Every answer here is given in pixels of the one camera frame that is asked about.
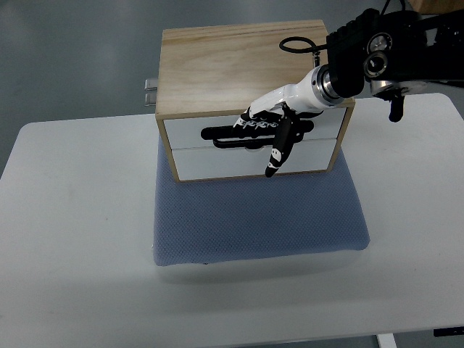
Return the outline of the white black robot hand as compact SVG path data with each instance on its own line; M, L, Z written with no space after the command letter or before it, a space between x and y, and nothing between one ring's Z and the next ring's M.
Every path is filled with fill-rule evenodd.
M235 131L275 126L273 147L265 176L272 177L289 158L300 117L334 108L341 97L331 87L328 65L312 69L300 82L277 88L258 99L233 125Z

